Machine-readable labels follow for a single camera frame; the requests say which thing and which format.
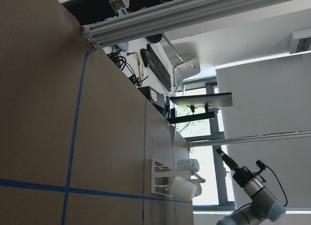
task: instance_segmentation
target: cardboard surface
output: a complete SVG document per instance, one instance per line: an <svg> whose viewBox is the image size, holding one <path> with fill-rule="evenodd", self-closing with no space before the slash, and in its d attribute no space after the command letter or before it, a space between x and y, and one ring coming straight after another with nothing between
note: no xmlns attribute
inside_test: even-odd
<svg viewBox="0 0 311 225"><path fill-rule="evenodd" d="M101 51L86 65L73 188L142 195L145 98Z"/></svg>
<svg viewBox="0 0 311 225"><path fill-rule="evenodd" d="M193 208L192 203L176 202L176 224L189 225L193 224Z"/></svg>
<svg viewBox="0 0 311 225"><path fill-rule="evenodd" d="M175 202L143 197L151 158L188 154L174 128L56 0L0 5L1 224L136 225L143 203L145 224L175 224Z"/></svg>
<svg viewBox="0 0 311 225"><path fill-rule="evenodd" d="M175 202L146 200L144 202L145 225L175 225Z"/></svg>
<svg viewBox="0 0 311 225"><path fill-rule="evenodd" d="M90 47L56 0L0 6L0 178L64 186Z"/></svg>
<svg viewBox="0 0 311 225"><path fill-rule="evenodd" d="M1 224L60 224L63 201L59 192L0 187Z"/></svg>
<svg viewBox="0 0 311 225"><path fill-rule="evenodd" d="M174 131L174 161L177 164L179 159L189 159L189 145L184 138Z"/></svg>
<svg viewBox="0 0 311 225"><path fill-rule="evenodd" d="M71 194L66 225L138 225L141 209L138 199Z"/></svg>

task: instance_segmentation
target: white wall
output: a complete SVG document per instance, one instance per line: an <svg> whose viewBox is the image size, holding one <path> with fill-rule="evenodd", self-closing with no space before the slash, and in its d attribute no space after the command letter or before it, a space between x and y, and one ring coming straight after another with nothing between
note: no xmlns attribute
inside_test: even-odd
<svg viewBox="0 0 311 225"><path fill-rule="evenodd" d="M311 130L311 53L219 69L217 80L220 92L232 92L233 97L233 106L223 108L227 138ZM262 141L230 145L228 151L253 172L257 159L270 166L287 193L288 208L311 208L310 143L311 138ZM269 170L262 175L267 188L284 202ZM236 183L234 192L237 207L250 202ZM274 224L309 225L310 218L290 214ZM215 224L217 219L195 215L194 224Z"/></svg>

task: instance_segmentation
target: metal cylinder cap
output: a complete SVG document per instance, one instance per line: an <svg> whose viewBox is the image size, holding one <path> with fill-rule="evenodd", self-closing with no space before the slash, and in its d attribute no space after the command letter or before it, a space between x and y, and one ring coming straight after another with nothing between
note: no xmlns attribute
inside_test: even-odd
<svg viewBox="0 0 311 225"><path fill-rule="evenodd" d="M263 185L257 179L253 179L244 186L243 190L249 197L252 197L261 188L263 188Z"/></svg>
<svg viewBox="0 0 311 225"><path fill-rule="evenodd" d="M109 0L109 3L115 12L130 6L130 0Z"/></svg>

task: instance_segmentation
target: black box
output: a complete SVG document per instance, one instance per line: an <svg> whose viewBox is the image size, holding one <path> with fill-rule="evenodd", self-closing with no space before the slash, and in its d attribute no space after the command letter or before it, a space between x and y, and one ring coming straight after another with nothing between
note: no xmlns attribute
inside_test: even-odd
<svg viewBox="0 0 311 225"><path fill-rule="evenodd" d="M156 109L162 113L165 109L164 95L160 94L151 87L141 87L138 88L141 93L156 107Z"/></svg>

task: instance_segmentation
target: black cable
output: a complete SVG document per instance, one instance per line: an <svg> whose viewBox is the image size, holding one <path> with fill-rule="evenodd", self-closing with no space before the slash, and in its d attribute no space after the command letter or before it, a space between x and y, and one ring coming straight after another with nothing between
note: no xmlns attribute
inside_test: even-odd
<svg viewBox="0 0 311 225"><path fill-rule="evenodd" d="M190 123L191 123L191 122L188 122L188 124L187 124L184 128L182 128L182 130L178 131L178 133L180 133L181 131L183 131Z"/></svg>
<svg viewBox="0 0 311 225"><path fill-rule="evenodd" d="M159 83L161 84L161 86L163 87L163 89L164 89L164 91L165 91L165 93L167 94L167 96L169 96L169 94L167 93L167 91L166 91L166 88L163 86L163 84L160 82L160 80L159 80L159 78L157 77L157 80L159 81Z"/></svg>
<svg viewBox="0 0 311 225"><path fill-rule="evenodd" d="M292 133L295 133L295 132L283 132L283 133L273 133L273 134L292 134Z"/></svg>
<svg viewBox="0 0 311 225"><path fill-rule="evenodd" d="M183 131L185 128L187 128L187 126L190 124L191 122L188 122L188 124L180 131L178 131L178 133L180 133L181 131Z"/></svg>
<svg viewBox="0 0 311 225"><path fill-rule="evenodd" d="M283 192L283 194L284 194L284 197L285 197L285 200L286 200L284 206L286 207L287 204L288 204L288 199L287 199L286 193L285 193L285 191L284 191L284 189L283 189L283 187L282 187L280 181L278 180L278 177L276 176L275 172L274 172L270 167L268 167L267 165L266 165L266 167L267 167L267 168L273 173L273 175L276 177L276 180L277 180L278 184L280 185L280 187L281 187L281 189L282 189L282 192Z"/></svg>
<svg viewBox="0 0 311 225"><path fill-rule="evenodd" d="M128 70L131 73L131 76L128 77L128 79L138 88L141 87L141 84L149 77L145 77L144 80L142 80L141 78L137 77L132 66L126 61L126 58L124 56L120 55L121 50L117 50L117 52L113 52L113 48L112 47L112 52L107 54L107 56L113 61L113 63L115 63L115 65L117 65L119 67L119 69L121 71L123 71L125 69L125 67L128 68Z"/></svg>
<svg viewBox="0 0 311 225"><path fill-rule="evenodd" d="M233 214L234 212L239 211L240 209L242 209L242 208L248 206L249 204L250 204L250 203L247 203L247 204L245 204L244 206L241 206L240 208L238 208L238 209L236 209L235 211L233 211L231 214Z"/></svg>

